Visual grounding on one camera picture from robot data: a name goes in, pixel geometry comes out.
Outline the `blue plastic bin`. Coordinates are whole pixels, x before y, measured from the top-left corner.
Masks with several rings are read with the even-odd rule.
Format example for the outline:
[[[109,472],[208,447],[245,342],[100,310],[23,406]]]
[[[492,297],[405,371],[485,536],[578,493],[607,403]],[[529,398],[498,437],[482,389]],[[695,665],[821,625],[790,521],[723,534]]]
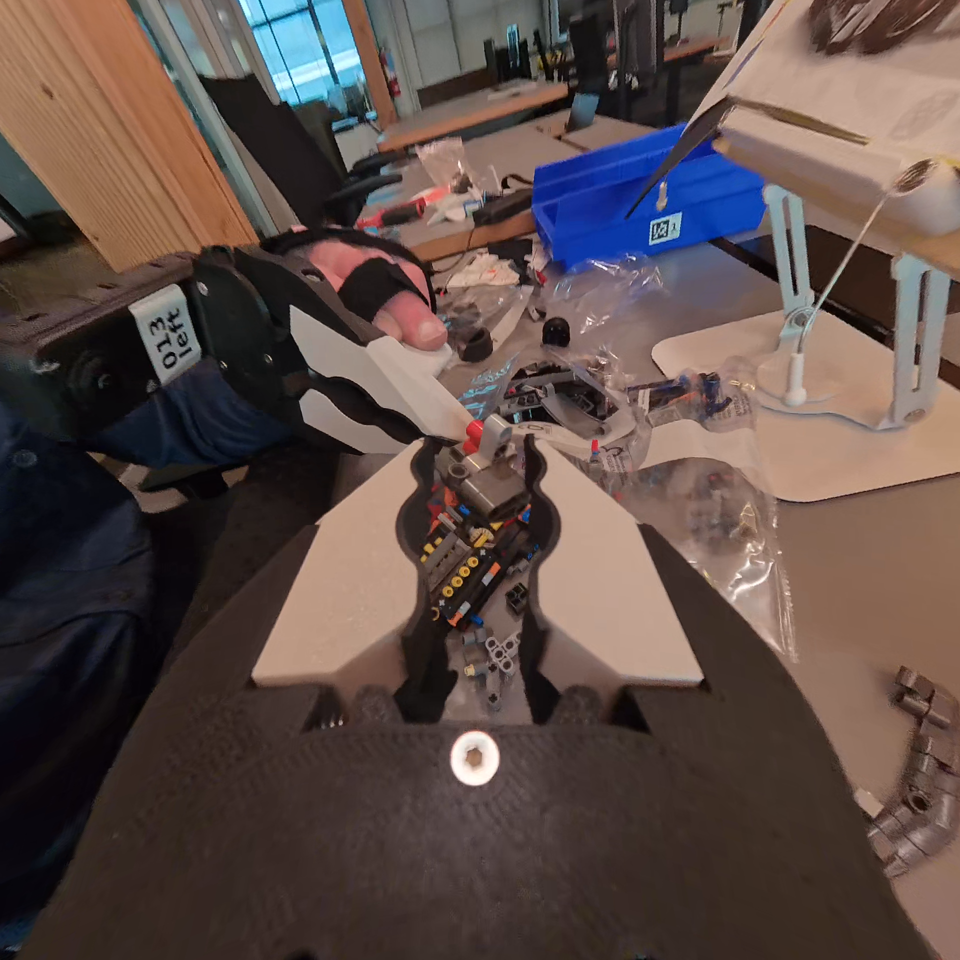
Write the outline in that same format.
[[[766,210],[762,177],[708,143],[635,205],[683,130],[661,128],[538,166],[532,212],[551,259],[569,268],[589,258],[654,257],[754,231]]]

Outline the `red black hand tool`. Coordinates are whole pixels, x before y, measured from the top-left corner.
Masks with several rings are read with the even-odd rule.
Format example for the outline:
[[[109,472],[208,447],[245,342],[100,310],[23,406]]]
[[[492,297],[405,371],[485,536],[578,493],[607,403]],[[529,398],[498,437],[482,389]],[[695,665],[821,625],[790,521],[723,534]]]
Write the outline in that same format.
[[[406,225],[423,218],[428,203],[424,198],[383,208],[371,216],[359,218],[354,226],[361,231],[380,231]]]

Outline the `person's left forearm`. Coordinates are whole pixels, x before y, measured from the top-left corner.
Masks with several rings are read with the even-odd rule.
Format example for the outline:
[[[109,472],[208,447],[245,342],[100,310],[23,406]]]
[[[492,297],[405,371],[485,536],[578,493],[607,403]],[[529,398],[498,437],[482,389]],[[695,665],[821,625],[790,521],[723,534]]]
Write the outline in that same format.
[[[160,469],[243,464],[292,438],[288,426],[247,402],[207,358],[79,444],[118,461]]]

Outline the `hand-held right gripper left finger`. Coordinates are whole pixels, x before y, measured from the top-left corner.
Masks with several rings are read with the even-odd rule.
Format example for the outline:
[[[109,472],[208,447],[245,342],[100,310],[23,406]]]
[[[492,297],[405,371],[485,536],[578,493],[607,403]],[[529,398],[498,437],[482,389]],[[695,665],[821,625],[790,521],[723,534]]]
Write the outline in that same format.
[[[418,439],[316,523],[302,564],[250,679],[262,690],[312,687],[351,706],[367,688],[386,690],[410,721],[445,712],[445,629],[433,621],[419,548],[442,450]]]

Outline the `clear bag of dark parts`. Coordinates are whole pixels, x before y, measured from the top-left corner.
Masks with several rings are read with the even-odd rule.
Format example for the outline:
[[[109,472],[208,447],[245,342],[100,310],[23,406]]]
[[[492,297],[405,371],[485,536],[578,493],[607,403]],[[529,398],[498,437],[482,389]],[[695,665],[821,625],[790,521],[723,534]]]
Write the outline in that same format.
[[[638,425],[629,406],[610,398],[586,371],[552,361],[512,373],[495,413],[513,426],[557,427],[561,438],[588,448],[623,440]]]

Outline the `person's dark blue shirt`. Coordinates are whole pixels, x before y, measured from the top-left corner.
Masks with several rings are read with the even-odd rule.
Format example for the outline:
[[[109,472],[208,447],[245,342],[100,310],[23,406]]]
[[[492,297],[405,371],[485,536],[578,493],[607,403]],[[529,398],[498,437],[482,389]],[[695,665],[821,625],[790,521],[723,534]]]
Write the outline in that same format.
[[[38,914],[206,565],[189,510],[144,513],[90,455],[1,415],[2,946]]]

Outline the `light grey red lego subassembly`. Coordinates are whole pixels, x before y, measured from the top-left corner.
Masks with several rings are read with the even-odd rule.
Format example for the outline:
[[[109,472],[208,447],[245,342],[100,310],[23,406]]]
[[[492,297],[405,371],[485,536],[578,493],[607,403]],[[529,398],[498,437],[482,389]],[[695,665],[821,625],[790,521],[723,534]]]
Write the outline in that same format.
[[[492,414],[472,421],[462,443],[441,450],[437,473],[458,502],[481,519],[507,522],[529,502],[516,459],[513,426]]]

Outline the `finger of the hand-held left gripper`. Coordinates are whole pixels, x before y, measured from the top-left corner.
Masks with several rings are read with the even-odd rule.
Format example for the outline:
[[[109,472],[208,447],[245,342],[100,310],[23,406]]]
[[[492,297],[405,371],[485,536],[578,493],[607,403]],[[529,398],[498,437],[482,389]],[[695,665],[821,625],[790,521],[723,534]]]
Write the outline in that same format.
[[[298,306],[290,308],[290,330],[307,369],[311,390],[334,381],[348,383],[382,407],[405,416],[430,437],[461,443],[472,416],[437,379],[434,358],[373,329],[364,345],[353,342]]]
[[[298,405],[306,427],[357,454],[394,455],[430,437],[405,415],[362,392],[331,397],[321,390],[306,390]]]

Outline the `wooden partition panel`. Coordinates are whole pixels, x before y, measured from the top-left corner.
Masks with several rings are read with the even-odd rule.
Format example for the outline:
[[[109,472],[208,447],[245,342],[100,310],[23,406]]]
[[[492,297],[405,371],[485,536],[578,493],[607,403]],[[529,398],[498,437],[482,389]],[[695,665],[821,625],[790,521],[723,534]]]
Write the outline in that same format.
[[[257,234],[128,2],[3,1],[1,127],[116,272]]]

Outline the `black curved lego piece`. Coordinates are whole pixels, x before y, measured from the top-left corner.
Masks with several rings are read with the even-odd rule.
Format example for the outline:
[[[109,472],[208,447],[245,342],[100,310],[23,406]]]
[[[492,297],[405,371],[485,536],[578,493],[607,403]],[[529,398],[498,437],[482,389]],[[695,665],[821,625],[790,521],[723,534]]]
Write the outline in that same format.
[[[900,666],[894,705],[915,721],[894,795],[869,817],[868,839],[894,881],[954,843],[959,823],[959,705],[946,687]]]

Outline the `clear bags of parts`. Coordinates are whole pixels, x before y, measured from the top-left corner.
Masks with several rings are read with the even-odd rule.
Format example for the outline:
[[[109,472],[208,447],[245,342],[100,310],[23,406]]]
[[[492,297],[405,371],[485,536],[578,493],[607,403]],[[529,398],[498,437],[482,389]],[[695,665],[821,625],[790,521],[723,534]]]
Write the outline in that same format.
[[[557,427],[514,426],[562,453],[626,509],[642,533],[659,534],[777,654],[798,658],[793,606],[756,433],[709,433],[681,421],[637,426],[594,452]]]

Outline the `white sticker sheet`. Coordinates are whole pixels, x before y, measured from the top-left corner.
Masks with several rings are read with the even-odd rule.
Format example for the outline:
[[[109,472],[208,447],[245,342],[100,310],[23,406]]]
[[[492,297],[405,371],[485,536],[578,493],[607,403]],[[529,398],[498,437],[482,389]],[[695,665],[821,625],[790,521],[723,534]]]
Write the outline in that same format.
[[[444,290],[450,292],[474,287],[515,287],[521,283],[520,273],[513,261],[482,249],[459,270],[450,274]]]

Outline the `black office chair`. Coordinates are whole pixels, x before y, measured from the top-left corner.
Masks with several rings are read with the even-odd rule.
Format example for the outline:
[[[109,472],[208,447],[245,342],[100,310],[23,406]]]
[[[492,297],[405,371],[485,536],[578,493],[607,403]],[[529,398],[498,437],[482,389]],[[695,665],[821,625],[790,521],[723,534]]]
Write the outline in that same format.
[[[397,160],[393,153],[361,160],[349,171],[342,160],[331,159],[294,109],[272,102],[255,75],[198,79],[303,226],[352,227],[371,194],[402,182],[402,174],[382,172]]]

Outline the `wooden table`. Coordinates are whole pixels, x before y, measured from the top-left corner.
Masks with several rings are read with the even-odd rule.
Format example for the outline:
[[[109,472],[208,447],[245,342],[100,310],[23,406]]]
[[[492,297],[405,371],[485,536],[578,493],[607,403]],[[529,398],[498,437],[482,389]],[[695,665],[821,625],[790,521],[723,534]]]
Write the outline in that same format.
[[[427,106],[386,126],[376,142],[378,153],[405,150],[482,124],[538,110],[564,100],[563,81],[521,79]]]

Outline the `partly built lego engine block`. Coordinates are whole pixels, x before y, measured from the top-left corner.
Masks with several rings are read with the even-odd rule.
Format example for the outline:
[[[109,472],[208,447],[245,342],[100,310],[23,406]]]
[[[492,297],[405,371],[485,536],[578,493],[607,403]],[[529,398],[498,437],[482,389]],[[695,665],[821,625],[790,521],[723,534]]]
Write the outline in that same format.
[[[495,591],[522,577],[539,550],[530,519],[530,509],[486,526],[465,509],[438,514],[419,558],[432,622],[461,631],[482,623]]]

